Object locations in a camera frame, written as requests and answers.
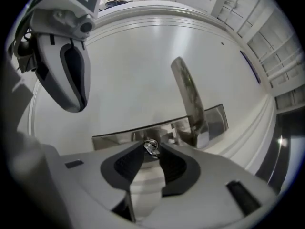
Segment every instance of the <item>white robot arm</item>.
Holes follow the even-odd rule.
[[[95,28],[99,2],[32,0],[15,33],[13,52],[21,72],[34,71],[69,112],[82,111],[88,102],[90,61],[84,41]]]

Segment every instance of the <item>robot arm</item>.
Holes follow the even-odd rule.
[[[82,111],[88,102],[90,60],[84,41],[95,28],[99,2],[32,0],[15,33],[13,52],[21,72],[35,72],[69,112]]]

